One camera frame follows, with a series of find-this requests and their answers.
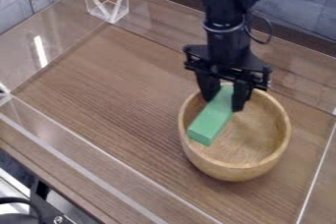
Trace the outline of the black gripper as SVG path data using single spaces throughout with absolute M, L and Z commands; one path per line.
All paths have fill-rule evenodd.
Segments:
M 234 83 L 233 111 L 245 109 L 254 88 L 267 90 L 273 67 L 254 54 L 249 29 L 210 32 L 207 44 L 185 47 L 186 69 L 194 71 L 202 95 L 211 101 L 221 90 L 221 81 Z

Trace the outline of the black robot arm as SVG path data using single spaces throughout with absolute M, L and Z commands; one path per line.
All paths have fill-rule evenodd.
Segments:
M 253 91 L 270 87 L 273 67 L 254 53 L 251 9 L 259 0 L 202 0 L 209 42 L 185 47 L 186 68 L 197 74 L 205 100 L 219 94 L 221 82 L 234 85 L 231 108 L 245 109 Z

